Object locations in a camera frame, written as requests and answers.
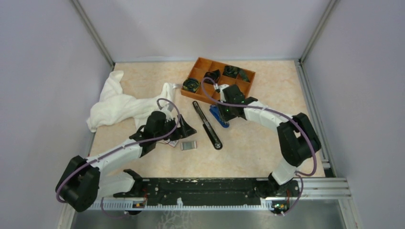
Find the red white staple box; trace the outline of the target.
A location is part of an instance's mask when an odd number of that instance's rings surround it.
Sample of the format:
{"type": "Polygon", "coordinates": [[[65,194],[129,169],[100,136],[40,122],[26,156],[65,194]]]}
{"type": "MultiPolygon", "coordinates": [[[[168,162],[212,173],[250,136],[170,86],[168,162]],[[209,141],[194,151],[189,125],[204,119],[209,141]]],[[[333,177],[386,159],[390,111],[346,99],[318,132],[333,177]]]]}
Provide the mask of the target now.
{"type": "Polygon", "coordinates": [[[170,145],[171,147],[176,147],[176,145],[178,144],[178,140],[175,140],[175,141],[169,141],[168,142],[168,145],[170,145]]]}

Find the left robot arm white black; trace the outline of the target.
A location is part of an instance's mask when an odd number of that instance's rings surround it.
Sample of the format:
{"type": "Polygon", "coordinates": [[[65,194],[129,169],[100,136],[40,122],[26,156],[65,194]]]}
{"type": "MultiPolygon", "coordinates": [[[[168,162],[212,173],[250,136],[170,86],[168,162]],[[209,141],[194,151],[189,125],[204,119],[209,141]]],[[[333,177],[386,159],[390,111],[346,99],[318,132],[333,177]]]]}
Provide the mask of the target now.
{"type": "Polygon", "coordinates": [[[169,118],[162,111],[154,111],[145,125],[122,144],[96,156],[73,157],[56,185],[57,200],[83,212],[96,200],[114,194],[127,193],[136,198],[143,191],[143,184],[135,178],[136,173],[127,169],[112,176],[111,172],[145,156],[160,140],[176,141],[196,133],[181,114],[169,118]]]}

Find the silver staple strip tray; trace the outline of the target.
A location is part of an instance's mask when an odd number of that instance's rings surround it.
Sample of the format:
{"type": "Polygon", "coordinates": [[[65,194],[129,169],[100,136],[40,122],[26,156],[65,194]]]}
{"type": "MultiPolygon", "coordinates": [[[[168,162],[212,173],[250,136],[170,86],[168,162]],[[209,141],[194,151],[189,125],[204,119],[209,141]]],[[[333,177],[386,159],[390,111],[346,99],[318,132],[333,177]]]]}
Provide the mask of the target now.
{"type": "Polygon", "coordinates": [[[197,148],[196,141],[181,142],[181,151],[192,150],[197,148]]]}

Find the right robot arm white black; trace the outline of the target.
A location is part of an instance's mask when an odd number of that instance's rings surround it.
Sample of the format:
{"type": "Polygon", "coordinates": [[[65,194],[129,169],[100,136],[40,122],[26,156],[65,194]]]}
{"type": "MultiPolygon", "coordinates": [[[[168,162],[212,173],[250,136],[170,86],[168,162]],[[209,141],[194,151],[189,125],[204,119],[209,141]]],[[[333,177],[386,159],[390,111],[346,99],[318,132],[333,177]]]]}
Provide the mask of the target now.
{"type": "Polygon", "coordinates": [[[282,159],[270,173],[265,185],[257,188],[261,197],[282,196],[301,164],[314,158],[321,143],[309,117],[304,113],[287,115],[262,104],[256,98],[245,97],[236,84],[214,85],[220,94],[217,106],[220,118],[227,122],[240,117],[274,131],[279,140],[282,159]]]}

